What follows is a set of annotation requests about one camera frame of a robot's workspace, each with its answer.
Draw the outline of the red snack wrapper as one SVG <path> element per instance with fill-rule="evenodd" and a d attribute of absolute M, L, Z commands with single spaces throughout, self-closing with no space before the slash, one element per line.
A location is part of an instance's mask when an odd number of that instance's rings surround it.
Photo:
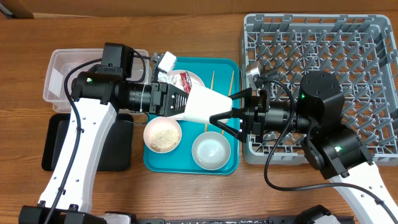
<path fill-rule="evenodd" d="M 183 90 L 186 93 L 190 93 L 190 91 L 192 89 L 192 81 L 191 81 L 189 73 L 187 71 L 180 73 L 180 78 L 181 78 Z"/>

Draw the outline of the pink bowl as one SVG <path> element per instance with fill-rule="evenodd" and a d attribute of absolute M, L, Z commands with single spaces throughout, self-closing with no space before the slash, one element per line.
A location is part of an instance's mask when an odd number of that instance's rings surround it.
<path fill-rule="evenodd" d="M 144 143 L 152 151 L 165 154 L 173 151 L 182 139 L 182 129 L 176 120 L 167 117 L 151 119 L 144 129 Z"/>

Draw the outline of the white paper cup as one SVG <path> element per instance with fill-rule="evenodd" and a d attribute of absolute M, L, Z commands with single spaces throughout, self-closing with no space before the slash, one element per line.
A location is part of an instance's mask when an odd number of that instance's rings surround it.
<path fill-rule="evenodd" d="M 183 120 L 210 124 L 210 116 L 231 111 L 232 107 L 233 100 L 230 97 L 205 86 L 193 84 L 183 113 Z"/>

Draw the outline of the pile of rice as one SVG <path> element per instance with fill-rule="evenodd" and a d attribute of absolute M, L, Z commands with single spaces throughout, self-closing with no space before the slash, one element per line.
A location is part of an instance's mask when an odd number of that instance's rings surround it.
<path fill-rule="evenodd" d="M 180 142 L 180 135 L 176 129 L 163 129 L 150 136 L 150 146 L 157 152 L 169 152 Z"/>

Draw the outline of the grey bowl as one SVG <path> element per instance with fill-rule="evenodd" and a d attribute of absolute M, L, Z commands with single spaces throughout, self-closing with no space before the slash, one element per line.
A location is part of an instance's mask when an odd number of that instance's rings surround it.
<path fill-rule="evenodd" d="M 208 131 L 194 140 L 192 157 L 202 169 L 218 170 L 229 161 L 231 146 L 222 134 Z"/>

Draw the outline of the white tissue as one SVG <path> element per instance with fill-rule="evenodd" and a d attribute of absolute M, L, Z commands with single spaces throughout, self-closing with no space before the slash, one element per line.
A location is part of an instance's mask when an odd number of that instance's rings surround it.
<path fill-rule="evenodd" d="M 182 78 L 180 72 L 170 72 L 168 75 L 163 73 L 158 74 L 158 82 L 164 82 L 168 84 L 172 84 L 181 90 L 185 90 L 182 84 Z"/>

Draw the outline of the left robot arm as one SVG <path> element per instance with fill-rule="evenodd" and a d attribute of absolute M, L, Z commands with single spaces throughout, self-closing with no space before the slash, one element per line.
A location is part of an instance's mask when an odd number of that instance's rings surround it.
<path fill-rule="evenodd" d="M 154 63 L 152 82 L 131 82 L 135 58 Z M 123 44 L 105 43 L 101 58 L 87 62 L 90 69 L 63 88 L 71 106 L 70 120 L 57 165 L 36 206 L 24 205 L 19 223 L 134 223 L 130 213 L 91 214 L 95 175 L 106 138 L 119 110 L 157 116 L 184 112 L 187 93 L 158 75 L 169 74 L 177 58 L 170 52 L 147 58 Z"/>

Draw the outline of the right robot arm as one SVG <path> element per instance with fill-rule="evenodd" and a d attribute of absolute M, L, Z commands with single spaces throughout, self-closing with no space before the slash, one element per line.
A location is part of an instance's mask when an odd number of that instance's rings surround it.
<path fill-rule="evenodd" d="M 306 74 L 298 97 L 287 101 L 271 100 L 274 85 L 286 89 L 276 69 L 250 72 L 249 77 L 251 86 L 232 95 L 232 99 L 243 99 L 244 106 L 210 116 L 212 125 L 241 142 L 250 134 L 264 142 L 265 133 L 275 131 L 279 133 L 275 146 L 288 133 L 302 133 L 305 158 L 325 179 L 309 185 L 309 190 L 337 190 L 361 223 L 397 222 L 397 205 L 367 145 L 342 121 L 345 96 L 333 74 Z"/>

